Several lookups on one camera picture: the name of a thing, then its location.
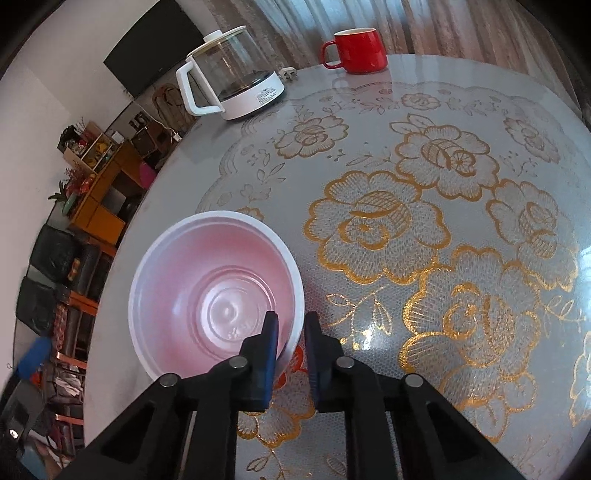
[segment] black tv screen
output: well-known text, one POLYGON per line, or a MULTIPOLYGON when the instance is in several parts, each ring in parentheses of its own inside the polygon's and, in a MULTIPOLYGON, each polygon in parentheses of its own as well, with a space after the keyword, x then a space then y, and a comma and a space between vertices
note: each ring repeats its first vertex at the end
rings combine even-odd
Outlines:
POLYGON ((174 0, 160 0, 119 41, 106 67, 135 98, 187 53, 203 36, 174 0))

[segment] mug handle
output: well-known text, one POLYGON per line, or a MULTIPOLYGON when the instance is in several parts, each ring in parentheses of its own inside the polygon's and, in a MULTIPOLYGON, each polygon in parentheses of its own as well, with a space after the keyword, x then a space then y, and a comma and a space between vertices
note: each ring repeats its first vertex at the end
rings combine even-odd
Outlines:
POLYGON ((337 65, 329 65, 328 63, 326 63, 326 47, 334 44, 336 44, 335 40, 328 41, 324 45, 322 45, 322 50, 320 50, 320 60, 322 61, 322 65, 331 70, 339 69, 343 66, 343 63, 341 61, 338 62, 337 65))

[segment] kettle handle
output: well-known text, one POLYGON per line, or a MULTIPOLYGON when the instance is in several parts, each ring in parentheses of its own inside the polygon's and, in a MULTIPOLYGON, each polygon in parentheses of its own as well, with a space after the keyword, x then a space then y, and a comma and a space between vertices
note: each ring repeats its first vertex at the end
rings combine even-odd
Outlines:
POLYGON ((203 75, 203 72, 190 59, 187 59, 187 63, 177 70, 177 81, 181 90, 181 96, 183 97, 185 108, 190 114, 194 116, 201 116, 208 115, 210 113, 224 113, 226 111, 226 109, 217 99, 212 86, 209 85, 209 82, 203 75), (191 69, 195 69, 196 73, 198 74, 200 80, 199 83, 205 90, 204 93, 206 94, 207 98, 210 100, 215 99, 215 101, 212 103, 215 103, 216 105, 197 106, 195 103, 195 98, 193 97, 193 92, 191 91, 191 86, 189 85, 189 72, 191 69))

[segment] electric kettle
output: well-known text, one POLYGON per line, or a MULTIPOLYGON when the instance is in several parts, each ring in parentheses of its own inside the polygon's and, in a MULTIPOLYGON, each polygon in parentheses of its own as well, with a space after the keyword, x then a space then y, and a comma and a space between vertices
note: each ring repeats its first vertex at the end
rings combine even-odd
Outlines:
POLYGON ((248 115, 272 102, 285 89, 246 27, 216 30, 187 55, 177 70, 187 111, 195 116, 221 113, 225 120, 248 115), (192 73, 209 106, 197 106, 189 83, 192 73))

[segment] pink bowl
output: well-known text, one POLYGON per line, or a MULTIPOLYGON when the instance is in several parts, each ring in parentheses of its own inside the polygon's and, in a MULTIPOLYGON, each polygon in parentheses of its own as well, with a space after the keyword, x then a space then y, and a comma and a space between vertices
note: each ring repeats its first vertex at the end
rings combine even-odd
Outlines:
POLYGON ((237 212, 199 213, 144 255, 129 295, 129 331, 152 379, 192 377, 237 355, 242 340, 260 333, 267 310, 279 317, 279 376, 304 322, 296 262, 264 223, 237 212))

